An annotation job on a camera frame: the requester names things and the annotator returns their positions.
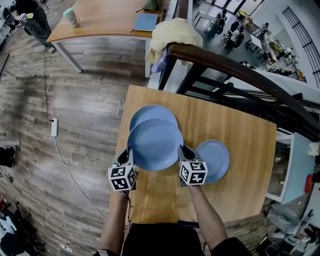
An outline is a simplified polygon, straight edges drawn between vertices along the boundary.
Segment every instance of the black shirt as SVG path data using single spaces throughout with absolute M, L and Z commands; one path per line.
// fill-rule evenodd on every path
M 15 5 L 11 5 L 10 13 L 17 11 L 21 14 L 31 14 L 37 8 L 37 3 L 34 0 L 16 0 Z
M 117 256 L 112 251 L 100 250 L 108 256 Z M 133 224 L 123 245 L 123 256 L 204 256 L 197 232 L 190 227 L 177 224 Z M 248 249 L 237 238 L 222 241 L 212 251 L 212 256 L 251 256 Z

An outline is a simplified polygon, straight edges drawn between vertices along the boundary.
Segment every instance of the staircase railing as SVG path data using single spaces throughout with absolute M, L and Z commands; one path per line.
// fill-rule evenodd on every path
M 167 62 L 160 77 L 159 90 L 164 89 L 177 60 L 191 62 L 193 65 L 176 93 L 185 95 L 187 92 L 193 92 L 204 95 L 209 101 L 269 120 L 280 128 L 298 132 L 312 141 L 320 139 L 319 121 L 293 96 L 258 72 L 235 60 L 200 47 L 181 43 L 171 43 L 168 46 Z M 242 80 L 275 100 L 266 101 L 254 93 L 234 87 L 232 83 L 225 84 L 203 77 L 202 74 L 208 68 Z M 207 84 L 212 89 L 193 86 L 195 82 Z
M 307 32 L 304 25 L 295 15 L 295 13 L 288 6 L 283 12 L 283 15 L 287 18 L 292 29 L 295 31 L 298 36 L 302 48 L 305 50 L 306 55 L 308 56 L 309 62 L 312 67 L 313 75 L 315 76 L 316 85 L 320 87 L 320 55 L 318 49 L 316 48 L 314 42 L 312 41 L 309 33 Z

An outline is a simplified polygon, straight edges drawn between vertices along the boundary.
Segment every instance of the wooden floor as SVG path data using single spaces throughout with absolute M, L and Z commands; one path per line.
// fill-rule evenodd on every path
M 74 0 L 48 0 L 51 28 L 73 3 Z M 60 214 L 78 239 L 94 246 L 99 244 L 104 220 L 78 191 L 60 162 L 46 117 L 45 82 L 49 118 L 59 120 L 57 143 L 62 157 L 70 162 L 76 182 L 106 218 L 110 201 L 106 174 L 115 153 L 128 86 L 146 85 L 145 44 L 141 40 L 83 38 L 65 46 L 84 73 L 76 73 L 58 52 L 46 52 L 46 81 L 44 47 L 22 28 L 3 48 L 37 77 L 27 78 L 19 71 L 23 78 L 15 80 L 5 75 L 0 82 L 0 132 L 5 132 L 8 140 L 21 141 L 14 168 L 0 167 L 14 179 L 10 184 L 6 178 L 0 178 L 0 192 L 12 203 L 20 201 L 31 212 L 32 224 L 46 243 L 46 255 L 57 255 L 58 245 L 63 243 L 46 224 L 50 211 Z M 15 67 L 7 67 L 16 72 Z M 263 219 L 260 214 L 226 223 L 227 232 L 239 237 L 254 252 L 266 235 Z M 49 221 L 66 241 L 75 242 L 56 216 Z M 92 255 L 71 247 L 74 255 Z

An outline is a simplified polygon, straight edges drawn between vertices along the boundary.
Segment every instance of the blue plate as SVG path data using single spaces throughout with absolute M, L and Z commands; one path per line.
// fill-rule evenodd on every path
M 130 121 L 129 131 L 131 132 L 136 125 L 149 119 L 163 119 L 178 127 L 177 120 L 169 109 L 161 105 L 147 105 L 135 112 Z
M 210 139 L 201 143 L 196 151 L 208 167 L 205 183 L 215 183 L 227 172 L 230 156 L 227 147 L 220 141 Z
M 178 127 L 162 119 L 139 123 L 130 132 L 127 148 L 133 149 L 134 163 L 148 171 L 160 171 L 178 160 L 184 139 Z

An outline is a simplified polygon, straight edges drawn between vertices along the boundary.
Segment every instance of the red object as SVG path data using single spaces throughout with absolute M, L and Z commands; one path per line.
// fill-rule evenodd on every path
M 305 193 L 309 193 L 309 191 L 311 190 L 311 185 L 312 185 L 312 174 L 310 174 L 310 175 L 308 175 L 308 177 L 306 177 L 306 183 L 305 183 L 305 188 L 304 188 Z

